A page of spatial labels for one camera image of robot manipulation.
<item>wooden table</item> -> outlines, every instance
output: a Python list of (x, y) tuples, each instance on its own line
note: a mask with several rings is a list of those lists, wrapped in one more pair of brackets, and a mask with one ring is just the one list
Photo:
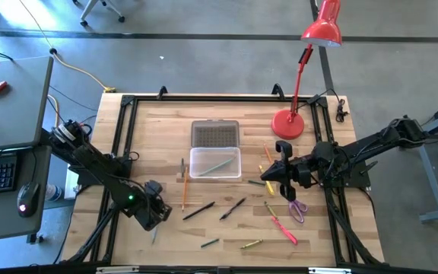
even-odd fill
[[(94, 128), (92, 144), (103, 153), (111, 151), (119, 104), (122, 94), (104, 94)], [(344, 110), (349, 111), (346, 97)], [(263, 143), (275, 152), (278, 140), (271, 128), (273, 114), (280, 109), (289, 109), (288, 103), (253, 102), (141, 102), (138, 105), (132, 151), (140, 154), (133, 164), (131, 178), (144, 183), (153, 179), (161, 182), (162, 197), (173, 207), (168, 221), (158, 226), (157, 239), (151, 244), (151, 233), (142, 229), (134, 218), (119, 218), (113, 265), (203, 265), (203, 266), (334, 266), (329, 220), (323, 191), (318, 187), (308, 190), (297, 188), (297, 199), (309, 206), (305, 222), (301, 225), (288, 214), (287, 201), (280, 196), (278, 186), (275, 195), (266, 189), (247, 183), (259, 179), (258, 165), (269, 167)], [(332, 120), (334, 137), (340, 145), (356, 140), (351, 116), (344, 123), (335, 121), (337, 100), (328, 97), (328, 109)], [(294, 155), (309, 154), (316, 144), (310, 108), (300, 109), (305, 120), (303, 134), (290, 143)], [(240, 149), (243, 175), (237, 180), (191, 180), (187, 204), (181, 211), (183, 179), (180, 175), (180, 160), (189, 162), (191, 124), (203, 119), (232, 119), (240, 124)], [(122, 146), (127, 124), (124, 124)], [(75, 203), (63, 259), (68, 259), (85, 242), (96, 225), (103, 187), (92, 186), (83, 192)], [(246, 201), (226, 220), (219, 218), (239, 199)], [(346, 189), (351, 226), (372, 255), (383, 261), (373, 209), (368, 198), (359, 190)], [(215, 201), (215, 205), (187, 221), (183, 216), (203, 205)], [(279, 215), (282, 225), (298, 239), (294, 246), (271, 221), (264, 207), (267, 201)], [(348, 258), (344, 233), (339, 237), (345, 258)], [(104, 231), (101, 252), (103, 253), (107, 231)], [(215, 238), (220, 242), (204, 249), (200, 245)], [(248, 250), (239, 248), (249, 242), (263, 239), (264, 242)]]

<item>gray floor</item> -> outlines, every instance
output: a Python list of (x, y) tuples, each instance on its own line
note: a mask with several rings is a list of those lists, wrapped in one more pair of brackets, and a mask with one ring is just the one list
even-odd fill
[[(307, 0), (122, 0), (126, 22), (101, 5), (79, 22), (81, 6), (70, 0), (24, 0), (45, 30), (101, 33), (236, 33), (300, 35), (311, 22)], [(339, 18), (348, 36), (438, 37), (438, 1), (343, 0)], [(36, 30), (18, 1), (0, 0), (0, 30)], [(278, 82), (290, 93), (305, 44), (245, 40), (51, 39), (62, 57), (87, 69), (120, 92), (267, 94)], [(45, 56), (41, 38), (0, 37), (0, 51), (15, 58)], [(425, 121), (438, 110), (438, 43), (345, 43), (329, 49), (334, 86), (349, 96), (358, 137), (372, 134), (393, 118), (408, 114)], [(97, 108), (102, 88), (85, 75), (55, 63), (52, 85)], [(318, 52), (302, 79), (302, 94), (325, 90)], [(55, 94), (66, 119), (93, 112)], [(47, 107), (45, 127), (53, 124)], [(438, 176), (438, 144), (428, 149)], [(438, 221), (422, 225), (419, 214), (436, 203), (417, 151), (380, 155), (370, 171), (372, 196), (386, 261), (393, 266), (438, 270)], [(60, 171), (53, 171), (54, 180)], [(0, 267), (51, 263), (62, 243), (71, 208), (44, 212), (42, 232), (49, 240), (28, 246), (24, 238), (0, 240)]]

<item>yellow pencil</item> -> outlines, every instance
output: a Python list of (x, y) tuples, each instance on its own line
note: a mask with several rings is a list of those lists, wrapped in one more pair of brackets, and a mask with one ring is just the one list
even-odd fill
[[(259, 165), (259, 170), (264, 173), (263, 171), (263, 167), (261, 165)], [(268, 191), (268, 193), (274, 195), (275, 192), (273, 191), (273, 187), (271, 187), (270, 181), (266, 181), (266, 189)]]
[(182, 197), (182, 212), (186, 207), (186, 198), (187, 198), (187, 178), (189, 178), (189, 167), (186, 167), (186, 173), (184, 174), (184, 182), (183, 182), (183, 197)]

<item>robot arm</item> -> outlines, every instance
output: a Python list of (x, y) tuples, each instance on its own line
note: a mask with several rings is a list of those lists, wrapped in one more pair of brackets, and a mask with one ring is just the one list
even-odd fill
[(116, 204), (116, 210), (128, 217), (135, 216), (146, 231), (166, 221), (172, 208), (160, 197), (162, 186), (153, 180), (142, 186), (126, 179), (129, 158), (102, 154), (89, 143), (90, 127), (87, 127), (89, 132), (85, 132), (79, 123), (69, 120), (52, 129), (48, 143), (54, 153), (71, 164), (71, 170), (104, 185)]
[(281, 195), (293, 201), (295, 189), (290, 184), (291, 180), (310, 188), (313, 185), (311, 173), (323, 169), (325, 175), (319, 178), (319, 183), (329, 187), (334, 180), (349, 180), (356, 164), (395, 147), (416, 148), (425, 142), (427, 136), (428, 133), (422, 130), (416, 120), (405, 116), (394, 119), (381, 131), (349, 145), (319, 142), (311, 154), (291, 160), (292, 146), (285, 141), (277, 141), (275, 149), (281, 153), (281, 161), (275, 161), (261, 175), (261, 179), (279, 182)]

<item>scissor handle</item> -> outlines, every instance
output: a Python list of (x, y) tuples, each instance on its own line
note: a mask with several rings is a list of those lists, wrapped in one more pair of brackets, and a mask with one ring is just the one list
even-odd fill
[[(292, 213), (292, 207), (295, 209), (297, 214)], [(295, 219), (295, 221), (298, 221), (299, 223), (303, 223), (305, 219), (303, 218), (303, 212), (307, 211), (307, 205), (298, 201), (293, 201), (288, 203), (288, 211), (290, 215)]]

